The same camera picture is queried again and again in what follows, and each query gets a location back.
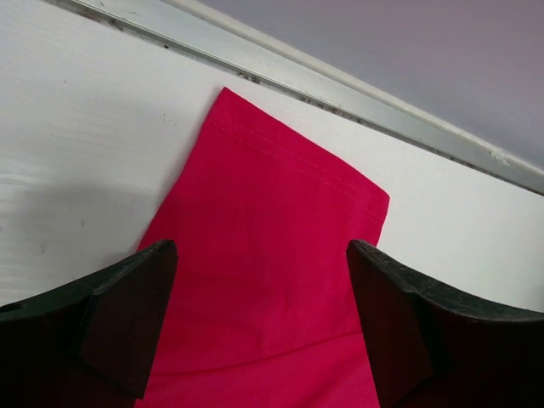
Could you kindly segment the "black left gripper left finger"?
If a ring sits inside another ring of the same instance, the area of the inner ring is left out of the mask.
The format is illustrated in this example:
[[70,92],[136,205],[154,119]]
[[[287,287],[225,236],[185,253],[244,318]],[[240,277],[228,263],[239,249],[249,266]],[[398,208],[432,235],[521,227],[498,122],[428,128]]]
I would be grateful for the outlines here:
[[145,396],[178,262],[163,240],[1,308],[3,407],[133,407]]

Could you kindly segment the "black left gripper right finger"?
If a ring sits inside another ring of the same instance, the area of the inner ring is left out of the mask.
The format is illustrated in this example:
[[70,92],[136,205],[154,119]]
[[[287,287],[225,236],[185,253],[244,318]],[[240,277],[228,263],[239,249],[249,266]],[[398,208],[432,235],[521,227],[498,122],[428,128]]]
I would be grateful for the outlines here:
[[364,241],[347,260],[380,406],[542,406],[542,313],[463,292]]

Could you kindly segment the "red t shirt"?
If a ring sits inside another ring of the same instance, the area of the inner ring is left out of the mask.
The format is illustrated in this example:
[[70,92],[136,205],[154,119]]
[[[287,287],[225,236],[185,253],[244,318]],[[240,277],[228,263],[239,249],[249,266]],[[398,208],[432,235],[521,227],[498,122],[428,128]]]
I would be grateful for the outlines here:
[[178,267],[143,407],[375,407],[346,249],[388,194],[224,89],[141,246]]

